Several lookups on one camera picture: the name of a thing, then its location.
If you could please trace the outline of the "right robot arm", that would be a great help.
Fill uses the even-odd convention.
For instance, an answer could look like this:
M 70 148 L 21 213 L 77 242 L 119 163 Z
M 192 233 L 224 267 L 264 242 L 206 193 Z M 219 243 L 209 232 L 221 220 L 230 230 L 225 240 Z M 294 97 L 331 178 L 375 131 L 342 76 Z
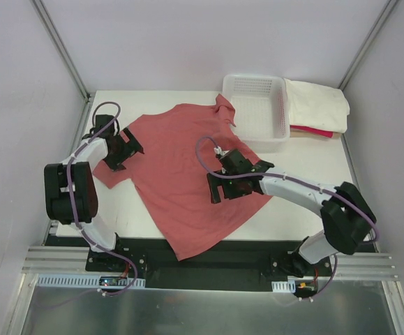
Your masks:
M 238 149 L 215 147 L 214 153 L 221 169 L 207 172 L 212 203 L 259 193 L 287 200 L 321 219 L 318 233 L 277 261 L 283 273 L 302 278 L 325 258 L 353 255 L 370 233 L 379 236 L 375 214 L 354 184 L 334 186 L 295 177 L 267 161 L 251 163 Z

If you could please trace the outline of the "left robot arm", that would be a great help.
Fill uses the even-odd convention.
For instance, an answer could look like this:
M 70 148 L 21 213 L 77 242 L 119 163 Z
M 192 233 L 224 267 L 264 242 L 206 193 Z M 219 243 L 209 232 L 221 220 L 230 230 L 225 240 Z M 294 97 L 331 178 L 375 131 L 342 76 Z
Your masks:
M 104 163 L 110 172 L 126 169 L 125 161 L 144 149 L 128 128 L 120 129 L 108 114 L 96 116 L 93 128 L 74 153 L 60 163 L 44 167 L 45 206 L 48 217 L 73 225 L 91 250 L 103 253 L 101 262 L 110 271 L 121 270 L 126 255 L 116 248 L 117 234 L 98 213 L 93 171 Z

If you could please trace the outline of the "salmon pink t shirt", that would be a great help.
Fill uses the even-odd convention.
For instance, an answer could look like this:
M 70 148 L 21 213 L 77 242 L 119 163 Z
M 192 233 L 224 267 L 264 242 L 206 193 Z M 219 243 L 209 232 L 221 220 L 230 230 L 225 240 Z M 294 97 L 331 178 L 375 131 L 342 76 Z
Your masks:
M 157 115 L 144 114 L 129 125 L 143 146 L 113 172 L 100 162 L 94 176 L 114 188 L 129 179 L 177 260 L 199 255 L 241 227 L 270 200 L 253 193 L 219 204 L 211 203 L 208 166 L 220 167 L 214 146 L 238 149 L 252 163 L 259 157 L 233 132 L 235 109 L 222 95 L 214 105 L 180 104 Z

